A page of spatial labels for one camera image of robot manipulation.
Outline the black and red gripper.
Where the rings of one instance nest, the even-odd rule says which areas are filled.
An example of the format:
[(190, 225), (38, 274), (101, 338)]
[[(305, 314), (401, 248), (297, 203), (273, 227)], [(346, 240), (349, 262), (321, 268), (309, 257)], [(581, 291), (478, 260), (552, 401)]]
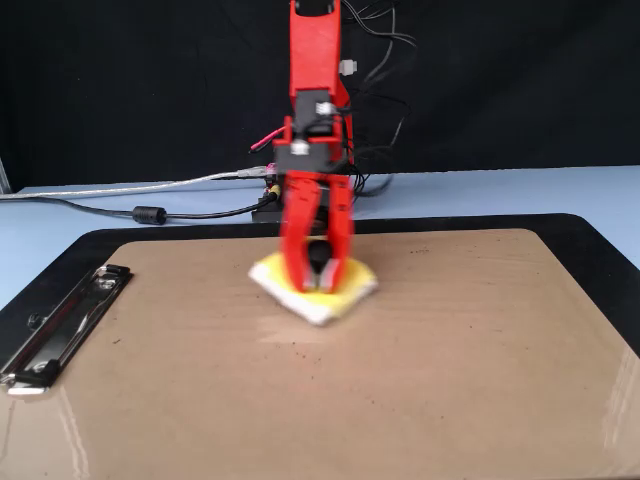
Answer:
[[(287, 175), (280, 229), (280, 250), (293, 287), (304, 292), (310, 285), (307, 239), (321, 199), (320, 174), (336, 173), (341, 160), (331, 160), (327, 143), (294, 141), (274, 147), (278, 175)], [(327, 240), (331, 258), (321, 274), (321, 286), (334, 293), (342, 281), (353, 234), (353, 190), (345, 175), (330, 174)]]

